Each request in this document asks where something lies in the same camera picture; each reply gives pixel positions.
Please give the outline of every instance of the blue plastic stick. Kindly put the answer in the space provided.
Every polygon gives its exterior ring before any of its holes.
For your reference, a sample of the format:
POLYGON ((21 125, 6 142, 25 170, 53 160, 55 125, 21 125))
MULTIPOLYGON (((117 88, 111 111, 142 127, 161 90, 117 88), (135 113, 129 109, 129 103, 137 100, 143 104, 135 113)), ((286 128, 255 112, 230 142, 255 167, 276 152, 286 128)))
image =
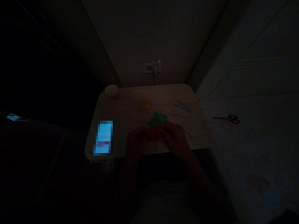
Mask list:
POLYGON ((173 115, 173 116, 177 116, 177 117, 182 117, 182 118, 188 118, 188 117, 184 117, 184 116, 176 115, 176 114, 169 114, 169 115, 173 115))
MULTIPOLYGON (((180 103, 180 104, 182 104, 179 100, 178 100, 178 102, 180 103)), ((184 107, 186 107, 184 104, 182 104, 184 107)), ((192 110, 190 110, 188 107, 186 107, 189 111, 191 111, 192 112, 192 110)))
POLYGON ((186 132, 185 129, 184 129, 184 132, 185 132, 190 138, 194 139, 194 137, 193 137, 191 134, 189 134, 188 132, 186 132))
POLYGON ((182 107, 180 107, 180 106, 178 106, 178 105, 175 105, 175 106, 177 106, 177 107, 179 107, 179 108, 181 108, 181 109, 183 109, 183 110, 185 110, 185 111, 188 111, 188 112, 190 112, 190 113, 193 113, 192 111, 189 111, 189 110, 187 110, 187 109, 185 109, 185 108, 182 108, 182 107))

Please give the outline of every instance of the scissors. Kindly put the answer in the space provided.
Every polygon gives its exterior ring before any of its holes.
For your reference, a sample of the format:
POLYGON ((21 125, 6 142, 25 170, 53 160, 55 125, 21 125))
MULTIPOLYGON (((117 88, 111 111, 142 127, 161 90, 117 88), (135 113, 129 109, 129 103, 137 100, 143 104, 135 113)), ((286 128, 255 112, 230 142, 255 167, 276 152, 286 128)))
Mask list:
POLYGON ((227 118, 219 118, 219 117, 216 117, 214 119, 221 119, 221 120, 229 120, 231 123, 233 124, 238 124, 240 123, 240 120, 239 118, 236 116, 236 115, 229 115, 227 118))

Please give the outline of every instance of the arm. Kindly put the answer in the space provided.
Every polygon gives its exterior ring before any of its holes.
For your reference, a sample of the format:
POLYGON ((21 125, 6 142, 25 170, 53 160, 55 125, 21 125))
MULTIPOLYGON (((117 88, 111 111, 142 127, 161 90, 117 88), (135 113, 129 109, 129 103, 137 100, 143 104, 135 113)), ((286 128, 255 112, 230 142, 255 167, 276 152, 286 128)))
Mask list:
POLYGON ((138 164, 145 144, 151 140, 151 136, 146 135, 145 130, 147 128, 140 127, 127 136, 125 158, 116 184, 114 199, 110 205, 110 218, 114 221, 123 223, 129 221, 132 216, 138 164))
POLYGON ((235 217, 229 203, 213 186, 191 151, 184 129, 165 121, 159 131, 169 150, 179 157, 188 172, 194 208, 207 223, 233 223, 235 217))

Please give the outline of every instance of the hand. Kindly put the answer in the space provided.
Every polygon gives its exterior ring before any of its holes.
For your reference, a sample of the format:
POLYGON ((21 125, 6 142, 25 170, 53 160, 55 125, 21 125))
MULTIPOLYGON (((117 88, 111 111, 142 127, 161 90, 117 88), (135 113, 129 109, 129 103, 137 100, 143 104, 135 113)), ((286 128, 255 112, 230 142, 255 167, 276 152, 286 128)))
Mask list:
POLYGON ((140 160, 145 144, 151 140, 151 135, 146 134, 146 130, 148 128, 140 127, 127 135, 125 158, 132 161, 140 160))
POLYGON ((158 127, 158 131, 165 139, 169 150, 177 157, 185 160, 192 154, 182 126, 165 121, 158 127))

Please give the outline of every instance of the scissor handle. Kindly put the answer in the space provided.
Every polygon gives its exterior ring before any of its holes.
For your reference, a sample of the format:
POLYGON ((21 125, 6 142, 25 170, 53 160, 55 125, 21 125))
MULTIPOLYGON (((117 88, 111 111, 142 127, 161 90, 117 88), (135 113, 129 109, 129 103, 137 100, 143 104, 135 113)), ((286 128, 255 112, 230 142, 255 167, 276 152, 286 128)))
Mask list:
POLYGON ((238 119, 238 117, 236 115, 229 115, 227 118, 233 124, 240 123, 240 120, 238 119))
POLYGON ((229 119, 238 119, 238 117, 236 115, 228 115, 229 119))

